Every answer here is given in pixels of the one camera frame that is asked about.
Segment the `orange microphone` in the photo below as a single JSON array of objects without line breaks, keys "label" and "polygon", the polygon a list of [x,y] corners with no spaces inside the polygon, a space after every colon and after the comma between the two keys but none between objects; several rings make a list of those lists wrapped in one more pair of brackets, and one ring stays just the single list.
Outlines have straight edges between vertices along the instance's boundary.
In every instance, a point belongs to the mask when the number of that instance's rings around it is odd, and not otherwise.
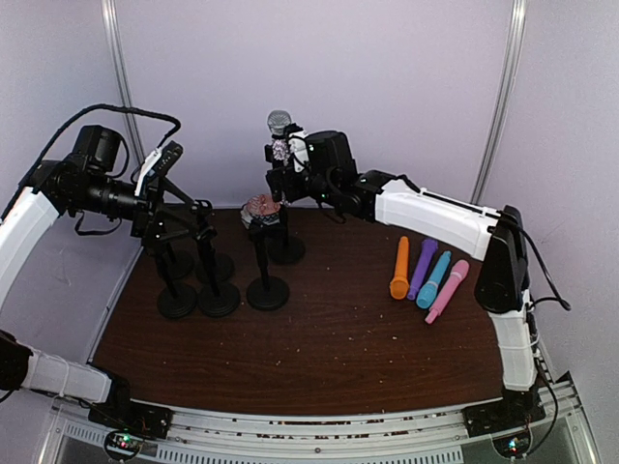
[{"label": "orange microphone", "polygon": [[406,236],[402,236],[398,241],[394,273],[389,284],[390,295],[395,300],[403,300],[409,291],[409,257],[410,242]]}]

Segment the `silver rhinestone microphone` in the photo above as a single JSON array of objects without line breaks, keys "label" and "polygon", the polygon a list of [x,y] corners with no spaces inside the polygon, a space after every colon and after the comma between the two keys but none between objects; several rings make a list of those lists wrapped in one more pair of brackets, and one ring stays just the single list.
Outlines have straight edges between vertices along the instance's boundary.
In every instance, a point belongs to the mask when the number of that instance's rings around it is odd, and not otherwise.
[{"label": "silver rhinestone microphone", "polygon": [[[292,123],[291,116],[284,110],[273,110],[267,117],[267,126],[272,136],[270,163],[272,168],[293,165],[285,140],[284,129]],[[285,206],[291,203],[282,201]]]}]

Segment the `purple microphone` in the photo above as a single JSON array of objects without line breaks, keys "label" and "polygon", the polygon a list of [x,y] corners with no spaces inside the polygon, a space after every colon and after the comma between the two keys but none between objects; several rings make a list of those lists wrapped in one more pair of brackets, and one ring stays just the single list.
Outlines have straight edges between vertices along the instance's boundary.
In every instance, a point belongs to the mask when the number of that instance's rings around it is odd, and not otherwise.
[{"label": "purple microphone", "polygon": [[438,242],[432,238],[426,238],[422,241],[420,256],[417,260],[410,285],[407,294],[409,301],[415,301],[419,291],[421,290],[425,281],[427,270],[434,256],[434,253],[438,250]]}]

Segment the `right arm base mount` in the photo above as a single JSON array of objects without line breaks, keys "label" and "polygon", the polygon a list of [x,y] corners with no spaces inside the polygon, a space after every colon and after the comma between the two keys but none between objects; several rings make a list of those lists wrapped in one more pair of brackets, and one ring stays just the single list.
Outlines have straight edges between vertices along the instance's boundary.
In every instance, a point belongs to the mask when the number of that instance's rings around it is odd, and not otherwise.
[{"label": "right arm base mount", "polygon": [[470,438],[490,438],[493,449],[512,460],[523,458],[533,448],[531,425],[546,417],[543,406],[526,409],[505,400],[465,407],[462,415]]}]

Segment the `purple microphone's black stand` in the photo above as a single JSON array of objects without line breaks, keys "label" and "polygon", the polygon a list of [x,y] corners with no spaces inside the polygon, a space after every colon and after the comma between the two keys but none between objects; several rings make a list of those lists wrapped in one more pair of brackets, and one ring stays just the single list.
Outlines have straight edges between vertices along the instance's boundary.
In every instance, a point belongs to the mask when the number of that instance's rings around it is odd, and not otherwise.
[{"label": "purple microphone's black stand", "polygon": [[174,251],[173,256],[165,253],[162,258],[172,279],[182,279],[193,271],[194,260],[187,251]]}]

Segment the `blue microphone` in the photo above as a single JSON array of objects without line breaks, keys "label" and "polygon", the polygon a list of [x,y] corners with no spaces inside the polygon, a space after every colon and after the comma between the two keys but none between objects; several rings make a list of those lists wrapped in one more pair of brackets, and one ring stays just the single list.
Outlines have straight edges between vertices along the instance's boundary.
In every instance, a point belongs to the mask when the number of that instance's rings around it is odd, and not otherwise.
[{"label": "blue microphone", "polygon": [[429,278],[417,295],[416,304],[420,309],[429,309],[435,301],[439,286],[450,265],[451,258],[452,253],[449,250],[444,251],[438,258]]}]

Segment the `pink microphone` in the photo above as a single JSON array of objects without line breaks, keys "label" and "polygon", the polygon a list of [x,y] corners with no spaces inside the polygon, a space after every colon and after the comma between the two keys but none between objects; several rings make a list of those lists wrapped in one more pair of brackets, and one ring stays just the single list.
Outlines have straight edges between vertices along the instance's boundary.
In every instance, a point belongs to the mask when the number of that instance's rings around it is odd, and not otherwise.
[{"label": "pink microphone", "polygon": [[464,259],[458,260],[451,268],[449,277],[429,309],[428,315],[425,319],[427,324],[433,324],[434,321],[443,313],[460,284],[466,279],[469,270],[470,264]]}]

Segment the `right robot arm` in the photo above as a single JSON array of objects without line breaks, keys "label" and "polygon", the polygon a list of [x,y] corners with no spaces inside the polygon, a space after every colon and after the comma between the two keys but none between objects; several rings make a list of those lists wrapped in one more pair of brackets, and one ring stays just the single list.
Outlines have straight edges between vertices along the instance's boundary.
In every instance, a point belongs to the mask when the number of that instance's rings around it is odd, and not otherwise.
[{"label": "right robot arm", "polygon": [[481,262],[474,295],[496,332],[503,386],[510,394],[496,405],[502,425],[518,425],[533,410],[528,393],[537,370],[525,316],[528,257],[518,209],[502,211],[462,203],[417,187],[408,177],[358,171],[347,136],[337,130],[312,134],[291,125],[276,130],[265,151],[266,179],[275,200],[310,198],[335,214],[396,226],[455,247]]}]

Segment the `pink microphone's black stand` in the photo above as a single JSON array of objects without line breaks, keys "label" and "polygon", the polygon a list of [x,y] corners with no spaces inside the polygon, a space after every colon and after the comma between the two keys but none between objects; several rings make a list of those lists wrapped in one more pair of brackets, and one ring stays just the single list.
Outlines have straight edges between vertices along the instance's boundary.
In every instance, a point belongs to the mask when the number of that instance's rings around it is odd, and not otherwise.
[{"label": "pink microphone's black stand", "polygon": [[260,277],[248,286],[246,298],[249,305],[260,311],[275,311],[283,307],[289,299],[289,287],[279,277],[269,274],[269,257],[266,247],[266,229],[253,221],[249,227]]}]

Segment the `rhinestone microphone's black stand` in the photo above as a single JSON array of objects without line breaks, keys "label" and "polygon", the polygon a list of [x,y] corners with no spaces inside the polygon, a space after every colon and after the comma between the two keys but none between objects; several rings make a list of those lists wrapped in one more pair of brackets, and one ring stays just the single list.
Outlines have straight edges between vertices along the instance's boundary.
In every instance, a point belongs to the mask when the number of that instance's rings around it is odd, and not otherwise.
[{"label": "rhinestone microphone's black stand", "polygon": [[271,163],[267,171],[267,184],[273,201],[279,205],[278,218],[280,232],[268,245],[269,257],[276,264],[292,265],[302,260],[306,248],[301,239],[293,237],[289,231],[288,209],[284,201],[284,178],[289,167],[289,153],[286,142],[276,139],[265,146],[265,158]]}]

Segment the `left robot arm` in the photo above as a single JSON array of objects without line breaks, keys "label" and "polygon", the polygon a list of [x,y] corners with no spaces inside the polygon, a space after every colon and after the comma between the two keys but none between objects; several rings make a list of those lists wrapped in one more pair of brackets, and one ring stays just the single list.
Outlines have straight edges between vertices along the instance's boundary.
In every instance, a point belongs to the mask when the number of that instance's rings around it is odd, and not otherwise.
[{"label": "left robot arm", "polygon": [[[128,221],[131,234],[150,252],[164,282],[158,309],[176,319],[192,312],[197,293],[171,272],[178,257],[172,242],[199,235],[181,215],[198,209],[196,201],[175,188],[168,171],[184,153],[175,141],[163,141],[138,170],[134,183],[109,174],[122,143],[120,134],[102,126],[84,127],[73,150],[62,160],[42,160],[26,175],[15,203],[1,218],[1,297],[7,299],[40,241],[64,215],[97,213]],[[1,333],[1,390],[50,393],[100,406],[119,429],[139,419],[127,382],[99,368],[48,353]]]}]

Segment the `orange microphone's black stand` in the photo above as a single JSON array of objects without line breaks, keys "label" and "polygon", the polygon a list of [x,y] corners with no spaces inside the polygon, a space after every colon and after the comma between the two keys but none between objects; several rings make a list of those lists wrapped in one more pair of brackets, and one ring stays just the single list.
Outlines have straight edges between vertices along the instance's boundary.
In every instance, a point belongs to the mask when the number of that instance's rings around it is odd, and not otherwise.
[{"label": "orange microphone's black stand", "polygon": [[200,266],[202,269],[199,280],[204,284],[198,294],[200,311],[211,318],[222,318],[232,314],[240,305],[240,291],[228,281],[218,280],[217,253],[212,240],[217,235],[211,225],[203,226],[195,237]]}]

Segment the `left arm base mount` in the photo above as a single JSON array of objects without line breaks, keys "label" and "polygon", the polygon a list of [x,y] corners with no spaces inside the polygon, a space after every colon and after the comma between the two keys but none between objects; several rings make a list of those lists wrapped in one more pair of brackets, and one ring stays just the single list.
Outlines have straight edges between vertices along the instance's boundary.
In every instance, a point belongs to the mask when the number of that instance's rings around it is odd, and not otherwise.
[{"label": "left arm base mount", "polygon": [[124,413],[89,404],[88,420],[109,428],[103,438],[103,451],[112,460],[126,463],[144,447],[167,437],[173,412],[169,408],[131,402]]}]

